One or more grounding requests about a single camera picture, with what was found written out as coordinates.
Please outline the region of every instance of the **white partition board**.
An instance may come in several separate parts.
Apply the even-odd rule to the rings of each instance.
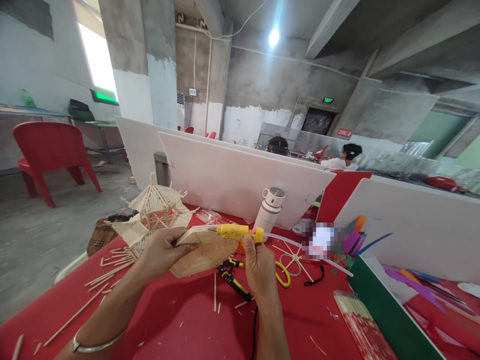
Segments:
[[[115,116],[128,155],[133,176],[140,189],[150,185],[150,173],[156,174],[154,153],[163,152],[157,131],[160,126]]]
[[[158,132],[176,190],[185,201],[255,220],[262,190],[277,187],[285,200],[276,226],[290,230],[325,190],[334,173],[319,166],[265,151],[170,129]]]
[[[365,215],[365,245],[385,265],[452,281],[480,283],[480,202],[412,184],[362,179],[336,218],[347,224]]]

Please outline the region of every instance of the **green wall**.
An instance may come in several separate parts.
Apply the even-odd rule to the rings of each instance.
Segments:
[[[469,169],[480,170],[480,136],[468,145],[460,156],[456,158],[454,164]]]
[[[422,142],[433,140],[433,144],[425,151],[423,157],[435,159],[469,120],[469,117],[430,111],[409,140]]]

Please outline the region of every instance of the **hand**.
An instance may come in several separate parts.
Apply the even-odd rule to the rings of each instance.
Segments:
[[[198,244],[172,246],[172,242],[180,238],[186,231],[185,227],[162,229],[158,230],[150,239],[136,264],[145,281],[150,283],[158,279],[180,258],[199,247]]]
[[[257,304],[269,304],[277,300],[277,278],[275,254],[264,243],[255,245],[250,236],[243,238],[245,248],[246,280]]]

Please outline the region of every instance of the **red sign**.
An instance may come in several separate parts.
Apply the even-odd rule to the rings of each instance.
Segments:
[[[352,130],[347,130],[347,129],[340,129],[338,130],[338,134],[340,136],[344,136],[346,138],[349,138],[352,136]]]

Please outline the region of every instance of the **white shirt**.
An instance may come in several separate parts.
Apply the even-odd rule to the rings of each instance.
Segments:
[[[320,162],[321,165],[325,165],[325,170],[345,170],[345,171],[355,171],[358,169],[359,165],[356,163],[351,163],[350,166],[347,166],[345,160],[335,157],[329,160],[323,160]]]

